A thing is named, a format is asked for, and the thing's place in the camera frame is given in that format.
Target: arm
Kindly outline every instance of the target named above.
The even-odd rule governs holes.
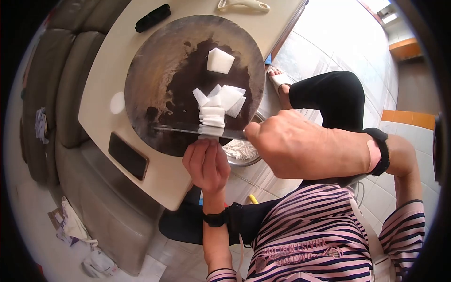
[[[283,110],[265,122],[250,123],[246,136],[279,178],[323,179],[367,173],[370,153],[366,133],[327,129],[295,110]],[[395,176],[396,206],[421,199],[422,189],[413,146],[404,138],[387,139]]]
[[[202,139],[188,146],[182,160],[193,183],[203,192],[203,213],[217,214],[224,210],[225,185],[230,166],[226,153],[214,139]],[[209,227],[203,223],[203,250],[208,273],[232,268],[227,225]]]

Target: black pants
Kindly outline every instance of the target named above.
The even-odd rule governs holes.
[[[362,130],[364,90],[359,79],[351,72],[334,71],[296,82],[290,88],[289,97],[295,109],[319,110],[323,117],[322,125],[326,128],[354,132]],[[304,180],[300,187],[329,183],[337,183],[337,179]],[[202,244],[202,206],[198,204],[199,196],[200,189],[194,186],[177,211],[163,212],[159,221],[159,229],[163,235],[176,241]],[[285,197],[242,206],[240,215],[234,216],[239,218],[239,227],[236,228],[239,230],[228,228],[230,245],[239,244],[238,233],[246,245],[251,244],[265,216]]]

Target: pink striped shirt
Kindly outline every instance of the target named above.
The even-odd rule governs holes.
[[[368,237],[351,197],[339,186],[311,185],[280,201],[253,241],[246,281],[369,281]],[[423,238],[421,200],[405,203],[384,222],[379,240],[395,264],[397,281],[412,266]],[[218,269],[207,281],[236,281],[236,272]]]

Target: kitchen knife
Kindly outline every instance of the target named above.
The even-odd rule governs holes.
[[[154,124],[151,125],[151,128],[156,130],[166,130],[166,131],[178,131],[178,132],[186,132],[193,134],[206,134],[210,136],[222,137],[227,139],[239,139],[247,141],[246,135],[244,135],[243,131],[232,130],[227,128],[219,128],[213,126],[201,126],[201,125],[193,125],[183,122],[175,122],[171,124],[161,125]]]

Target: white table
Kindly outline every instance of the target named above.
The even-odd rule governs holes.
[[[108,32],[94,60],[81,100],[78,120],[102,152],[138,187],[169,210],[180,206],[191,178],[180,157],[162,154],[145,144],[133,130],[126,111],[113,115],[110,100],[124,91],[125,78],[136,51],[157,29],[176,19],[196,14],[227,18],[244,28],[257,42],[266,58],[281,37],[304,0],[264,0],[269,13],[243,10],[217,11],[219,0],[132,0]],[[135,32],[135,23],[157,7],[168,3],[172,15],[143,33]],[[125,170],[109,153],[111,132],[116,132],[132,147],[145,154],[150,162],[143,181]]]

